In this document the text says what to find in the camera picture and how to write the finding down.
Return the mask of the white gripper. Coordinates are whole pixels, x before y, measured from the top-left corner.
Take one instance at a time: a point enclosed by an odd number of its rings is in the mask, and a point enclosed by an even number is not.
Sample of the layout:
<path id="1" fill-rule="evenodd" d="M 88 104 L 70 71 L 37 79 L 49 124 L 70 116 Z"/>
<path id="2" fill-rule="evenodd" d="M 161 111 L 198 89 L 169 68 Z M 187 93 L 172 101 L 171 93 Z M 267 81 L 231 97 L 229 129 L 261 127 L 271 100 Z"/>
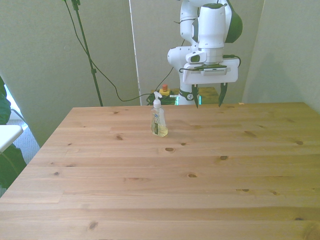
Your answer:
<path id="1" fill-rule="evenodd" d="M 221 64 L 186 63 L 181 69 L 182 82 L 192 85 L 192 95 L 196 107 L 199 107 L 199 84 L 220 84 L 218 106 L 220 107 L 227 93 L 228 84 L 238 79 L 238 59 L 226 59 Z"/>

